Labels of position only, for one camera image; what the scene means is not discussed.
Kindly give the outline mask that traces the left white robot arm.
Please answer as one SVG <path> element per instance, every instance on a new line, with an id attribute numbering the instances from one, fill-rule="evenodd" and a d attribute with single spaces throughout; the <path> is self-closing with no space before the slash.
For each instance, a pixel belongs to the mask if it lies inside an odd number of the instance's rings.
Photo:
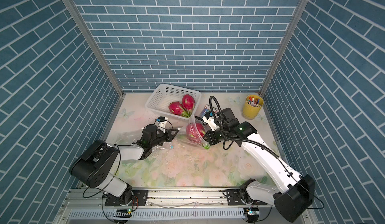
<path id="1" fill-rule="evenodd" d="M 124 160 L 144 160 L 156 146 L 170 143 L 178 129 L 166 129 L 149 124 L 142 130 L 142 137 L 132 145 L 111 146 L 102 140 L 94 141 L 69 168 L 69 173 L 89 188 L 99 189 L 118 198 L 121 205 L 132 200 L 132 187 L 111 173 L 115 163 Z"/>

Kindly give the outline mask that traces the white plastic mesh basket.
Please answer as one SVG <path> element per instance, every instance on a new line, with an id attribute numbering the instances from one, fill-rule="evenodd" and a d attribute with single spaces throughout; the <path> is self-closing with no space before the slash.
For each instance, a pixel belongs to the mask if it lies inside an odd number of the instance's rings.
<path id="1" fill-rule="evenodd" d="M 160 84 L 158 87 L 156 87 L 156 89 L 148 98 L 145 104 L 145 108 L 158 114 L 159 116 L 177 118 L 182 121 L 188 121 L 189 117 L 174 115 L 170 112 L 168 108 L 169 104 L 172 102 L 181 102 L 183 96 L 186 94 L 191 95 L 196 102 L 196 105 L 192 110 L 192 114 L 195 114 L 202 97 L 201 92 L 168 84 Z"/>

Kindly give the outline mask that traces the yellow pen cup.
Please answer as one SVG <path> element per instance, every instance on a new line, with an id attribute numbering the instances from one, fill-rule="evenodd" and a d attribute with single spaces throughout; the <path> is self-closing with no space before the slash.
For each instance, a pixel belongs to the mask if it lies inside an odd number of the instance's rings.
<path id="1" fill-rule="evenodd" d="M 245 98 L 242 114 L 246 119 L 254 119 L 262 109 L 263 105 L 264 100 L 260 96 L 256 94 L 248 95 Z"/>

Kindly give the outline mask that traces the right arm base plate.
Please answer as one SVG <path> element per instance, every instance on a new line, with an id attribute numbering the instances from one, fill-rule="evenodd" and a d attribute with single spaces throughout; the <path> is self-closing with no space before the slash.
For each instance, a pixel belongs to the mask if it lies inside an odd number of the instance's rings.
<path id="1" fill-rule="evenodd" d="M 226 197 L 227 203 L 229 206 L 251 206 L 251 205 L 263 205 L 266 206 L 267 203 L 260 200 L 252 200 L 245 190 L 240 189 L 227 189 L 222 191 L 222 194 Z"/>

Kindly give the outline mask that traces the highlighter marker pack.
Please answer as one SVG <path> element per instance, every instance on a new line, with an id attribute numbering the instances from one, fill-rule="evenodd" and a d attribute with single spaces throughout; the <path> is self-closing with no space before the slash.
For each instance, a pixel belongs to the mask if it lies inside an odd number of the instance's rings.
<path id="1" fill-rule="evenodd" d="M 213 108 L 213 111 L 214 111 L 215 113 L 218 112 L 217 108 L 215 108 L 215 107 Z M 200 117 L 203 118 L 203 117 L 205 116 L 205 114 L 208 113 L 208 112 L 211 112 L 211 108 L 210 108 L 209 105 L 206 105 L 206 106 L 203 108 L 202 112 L 200 113 Z"/>

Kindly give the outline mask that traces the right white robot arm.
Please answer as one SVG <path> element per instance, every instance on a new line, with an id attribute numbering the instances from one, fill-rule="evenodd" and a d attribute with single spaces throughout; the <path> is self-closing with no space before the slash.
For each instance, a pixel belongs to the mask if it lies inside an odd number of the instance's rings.
<path id="1" fill-rule="evenodd" d="M 230 108 L 203 116 L 210 129 L 204 135 L 209 145 L 230 141 L 249 153 L 275 183 L 274 187 L 249 179 L 239 187 L 239 197 L 246 205 L 262 201 L 275 207 L 288 222 L 295 222 L 316 199 L 315 180 L 301 175 L 282 160 L 249 123 L 240 123 Z"/>

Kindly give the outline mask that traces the pink dragon fruit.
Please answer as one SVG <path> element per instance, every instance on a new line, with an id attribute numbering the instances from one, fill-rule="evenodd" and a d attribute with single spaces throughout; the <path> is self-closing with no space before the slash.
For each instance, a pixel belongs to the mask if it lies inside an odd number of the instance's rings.
<path id="1" fill-rule="evenodd" d="M 193 113 L 193 110 L 195 108 L 196 102 L 194 98 L 189 95 L 185 94 L 182 98 L 182 106 L 186 110 L 186 112 L 191 116 Z"/>
<path id="2" fill-rule="evenodd" d="M 181 102 L 171 102 L 168 106 L 169 111 L 177 116 L 188 118 L 190 117 L 189 113 L 184 109 Z"/>

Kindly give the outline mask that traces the black stapler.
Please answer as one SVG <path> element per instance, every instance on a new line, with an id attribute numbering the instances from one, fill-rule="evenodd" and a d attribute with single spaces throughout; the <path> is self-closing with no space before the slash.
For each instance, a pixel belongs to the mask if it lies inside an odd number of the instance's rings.
<path id="1" fill-rule="evenodd" d="M 206 125 L 206 123 L 204 122 L 204 120 L 201 118 L 201 117 L 198 117 L 198 116 L 195 116 L 195 119 L 201 123 L 202 125 Z"/>

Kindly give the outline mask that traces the aluminium mounting rail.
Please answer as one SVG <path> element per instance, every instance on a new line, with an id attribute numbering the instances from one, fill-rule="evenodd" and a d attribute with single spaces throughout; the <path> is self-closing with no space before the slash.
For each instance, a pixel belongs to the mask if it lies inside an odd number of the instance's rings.
<path id="1" fill-rule="evenodd" d="M 241 223 L 286 224 L 273 203 L 241 200 L 238 189 L 136 188 L 134 200 L 122 206 L 117 198 L 98 194 L 82 198 L 72 189 L 55 224 Z"/>

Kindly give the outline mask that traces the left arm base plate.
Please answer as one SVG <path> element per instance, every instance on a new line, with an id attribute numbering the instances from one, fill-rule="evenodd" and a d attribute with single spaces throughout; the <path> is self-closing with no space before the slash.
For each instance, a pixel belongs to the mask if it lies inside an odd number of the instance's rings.
<path id="1" fill-rule="evenodd" d="M 146 205 L 148 190 L 130 190 L 120 197 L 104 194 L 103 197 L 106 199 L 106 207 L 139 207 Z"/>

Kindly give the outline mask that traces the clear zip-top bag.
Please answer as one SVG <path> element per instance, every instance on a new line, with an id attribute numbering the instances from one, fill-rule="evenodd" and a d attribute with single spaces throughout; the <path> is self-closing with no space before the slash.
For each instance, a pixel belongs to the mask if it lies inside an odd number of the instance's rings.
<path id="1" fill-rule="evenodd" d="M 118 137 L 114 143 L 115 148 L 120 150 L 120 157 L 116 160 L 128 161 L 128 160 L 140 160 L 141 155 L 143 154 L 143 149 L 136 145 L 135 143 L 140 140 L 142 137 L 142 130 L 137 130 L 133 132 L 125 132 L 118 134 Z"/>
<path id="2" fill-rule="evenodd" d="M 204 140 L 204 136 L 208 130 L 207 124 L 200 118 L 196 118 L 192 115 L 189 118 L 188 123 L 179 130 L 174 141 L 182 145 L 201 147 L 208 150 L 210 145 Z"/>

